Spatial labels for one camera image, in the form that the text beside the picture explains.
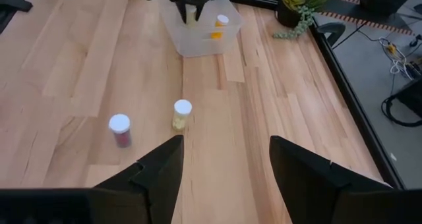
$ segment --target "black cable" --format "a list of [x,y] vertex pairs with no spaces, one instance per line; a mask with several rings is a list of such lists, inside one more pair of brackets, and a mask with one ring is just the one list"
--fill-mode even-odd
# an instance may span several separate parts
[[421,13],[417,12],[414,7],[409,7],[409,6],[406,6],[406,5],[403,5],[403,7],[413,11],[414,13],[421,14]]
[[[400,26],[400,27],[397,27],[398,29],[401,29],[402,27],[404,27],[404,26],[410,26],[410,25],[413,25],[413,24],[415,24],[416,22],[420,22],[421,20],[415,20],[414,22],[412,22],[412,23],[409,23],[409,24],[406,24],[406,23],[404,23],[404,25],[402,25],[402,26]],[[391,36],[392,34],[394,33],[394,31],[391,31],[385,38],[388,38],[389,36]]]
[[365,33],[363,33],[360,30],[358,30],[358,32],[361,33],[361,34],[363,34],[369,41],[372,41],[372,42],[379,42],[380,41],[378,39],[376,39],[376,40],[371,39],[368,35],[366,35]]
[[396,75],[393,74],[393,82],[391,83],[390,96],[393,94],[393,91],[394,91],[394,81],[395,80],[396,80]]
[[387,119],[391,120],[392,122],[394,122],[398,125],[402,125],[402,126],[409,127],[409,128],[415,128],[417,126],[422,125],[422,120],[412,122],[412,123],[406,123],[406,122],[402,122],[402,121],[399,121],[396,118],[394,118],[394,116],[391,114],[391,107],[393,106],[393,103],[392,103],[393,99],[396,99],[396,96],[390,96],[381,103],[381,111],[385,115],[385,117],[387,117]]
[[410,55],[412,55],[413,53],[415,53],[415,51],[417,51],[417,49],[419,49],[419,47],[421,47],[422,43],[420,43],[412,52],[410,52],[408,55],[406,55],[405,57],[409,57]]
[[404,13],[398,13],[399,16],[404,16],[410,19],[417,19],[417,20],[422,20],[422,18],[418,17],[418,16],[412,16],[412,15],[408,15],[408,14],[404,14]]
[[354,35],[356,32],[358,32],[364,25],[366,25],[367,22],[363,23],[360,27],[358,27],[356,30],[354,30],[350,35],[348,35],[346,38],[344,38],[340,43],[338,43],[336,46],[334,46],[332,49],[335,50],[338,46],[340,46],[342,43],[344,43],[347,39],[349,39],[352,35]]

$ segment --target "wood grain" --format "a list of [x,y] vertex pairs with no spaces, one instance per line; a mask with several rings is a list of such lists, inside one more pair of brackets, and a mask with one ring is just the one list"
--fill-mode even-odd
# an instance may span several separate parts
[[[173,223],[291,223],[273,134],[380,179],[311,34],[274,40],[272,11],[238,5],[232,48],[182,58],[159,1],[33,2],[0,36],[0,187],[94,186],[177,134],[181,98],[193,113]],[[130,148],[108,130],[116,113]]]

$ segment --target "gray floor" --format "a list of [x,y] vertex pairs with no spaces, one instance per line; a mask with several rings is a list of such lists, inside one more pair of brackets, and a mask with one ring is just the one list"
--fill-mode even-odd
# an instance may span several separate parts
[[[407,8],[420,3],[422,0],[409,0],[399,13],[422,17]],[[319,24],[339,21],[320,15],[316,16],[316,19]],[[404,18],[404,20],[408,23],[415,22],[414,19]],[[355,30],[354,24],[348,22],[345,24],[346,33],[343,37]],[[422,21],[411,24],[410,28],[415,34],[422,34]],[[368,26],[363,27],[362,31],[372,39],[387,36],[390,33]],[[408,46],[414,39],[413,36],[393,33],[388,39],[405,55],[413,50]],[[406,128],[395,125],[380,110],[381,102],[390,95],[393,78],[390,74],[390,60],[382,52],[380,44],[370,42],[360,33],[356,33],[336,48],[334,53],[406,187],[422,188],[422,127]],[[409,60],[417,57],[422,57],[422,46],[409,57]],[[394,91],[399,90],[407,82],[407,79],[397,74]],[[413,122],[420,119],[399,102],[394,104],[392,113],[404,121]]]

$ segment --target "white bottle cap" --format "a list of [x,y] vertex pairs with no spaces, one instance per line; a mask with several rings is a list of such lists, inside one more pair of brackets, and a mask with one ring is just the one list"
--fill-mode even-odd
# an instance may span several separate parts
[[131,120],[127,115],[113,115],[108,123],[108,127],[116,134],[123,134],[131,127]]
[[221,14],[218,15],[217,20],[220,24],[224,24],[224,25],[229,24],[229,18],[224,15],[221,15]]
[[188,13],[196,13],[196,6],[187,5],[186,9]]
[[180,99],[174,103],[174,110],[180,115],[189,115],[192,111],[192,104],[185,99]]

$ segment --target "cable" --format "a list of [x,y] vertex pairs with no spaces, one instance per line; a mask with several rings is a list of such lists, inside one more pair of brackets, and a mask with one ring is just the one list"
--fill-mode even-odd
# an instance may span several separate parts
[[413,80],[413,77],[407,71],[408,63],[406,56],[393,44],[390,43],[387,39],[381,37],[380,44],[384,54],[389,58],[392,63],[390,67],[391,74],[402,73],[408,79]]
[[403,7],[405,7],[405,8],[407,8],[407,9],[409,9],[409,10],[413,11],[414,13],[421,14],[421,13],[417,12],[417,11],[414,9],[414,7],[409,7],[409,6],[406,6],[406,5],[403,5]]
[[409,57],[410,55],[415,53],[415,51],[417,51],[417,49],[419,49],[419,47],[421,47],[421,45],[422,45],[422,43],[420,43],[412,52],[410,52],[408,55],[406,55],[406,57]]
[[393,74],[393,81],[391,83],[391,90],[390,90],[390,96],[393,94],[394,92],[394,81],[396,80],[396,75]]
[[360,31],[360,30],[358,30],[358,32],[359,33],[361,33],[361,34],[363,34],[369,41],[372,41],[372,42],[377,42],[377,41],[379,41],[379,39],[377,39],[377,40],[373,40],[373,39],[371,39],[368,35],[366,35],[365,33],[363,33],[362,31]]
[[358,32],[362,27],[364,27],[364,25],[366,25],[366,21],[365,23],[363,23],[360,27],[358,27],[355,31],[353,31],[350,35],[346,36],[346,38],[344,38],[340,43],[338,43],[336,46],[334,46],[332,49],[335,50],[338,46],[340,46],[342,43],[344,43],[347,39],[349,39],[352,35],[354,35],[356,32]]
[[394,123],[396,123],[398,125],[402,125],[402,126],[409,127],[409,128],[415,128],[417,126],[421,126],[422,125],[422,120],[419,120],[419,121],[416,121],[416,122],[412,122],[412,123],[407,123],[407,122],[399,121],[398,119],[396,119],[391,114],[391,107],[393,105],[392,101],[394,99],[396,99],[396,96],[389,96],[387,99],[385,99],[381,103],[381,111],[385,115],[385,117],[387,117],[387,119],[390,119],[392,122],[394,122]]
[[404,14],[404,13],[397,13],[399,16],[404,16],[410,19],[417,19],[417,20],[422,20],[422,18],[418,17],[418,16],[412,16],[412,15],[408,15],[408,14]]
[[[404,25],[398,27],[399,29],[404,27],[404,26],[411,26],[413,24],[415,24],[416,22],[420,22],[421,20],[415,20],[414,22],[411,22],[409,24],[404,23]],[[391,31],[385,38],[388,38],[389,36],[391,36],[395,31]]]

